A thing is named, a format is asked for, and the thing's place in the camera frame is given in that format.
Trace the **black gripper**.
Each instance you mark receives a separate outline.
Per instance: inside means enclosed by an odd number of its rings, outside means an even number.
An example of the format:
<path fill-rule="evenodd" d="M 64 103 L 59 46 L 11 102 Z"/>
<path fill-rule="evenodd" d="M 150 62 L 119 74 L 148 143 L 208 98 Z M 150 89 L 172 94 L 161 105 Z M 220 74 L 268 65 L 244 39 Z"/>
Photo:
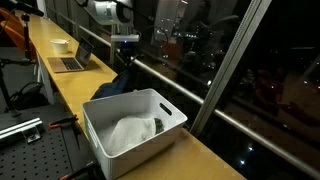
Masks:
<path fill-rule="evenodd" d="M 133 42 L 123 41 L 120 43 L 119 51 L 116 53 L 117 65 L 120 69 L 128 68 L 132 65 L 135 49 L 136 47 Z"/>

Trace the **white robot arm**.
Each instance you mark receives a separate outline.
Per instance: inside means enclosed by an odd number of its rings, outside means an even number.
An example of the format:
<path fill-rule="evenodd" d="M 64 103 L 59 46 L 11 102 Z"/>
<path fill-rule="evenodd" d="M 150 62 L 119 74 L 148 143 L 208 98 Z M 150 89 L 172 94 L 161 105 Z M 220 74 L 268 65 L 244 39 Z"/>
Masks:
<path fill-rule="evenodd" d="M 115 25 L 119 32 L 111 35 L 111 42 L 130 45 L 139 41 L 133 33 L 134 13 L 131 0 L 75 0 L 100 25 Z"/>

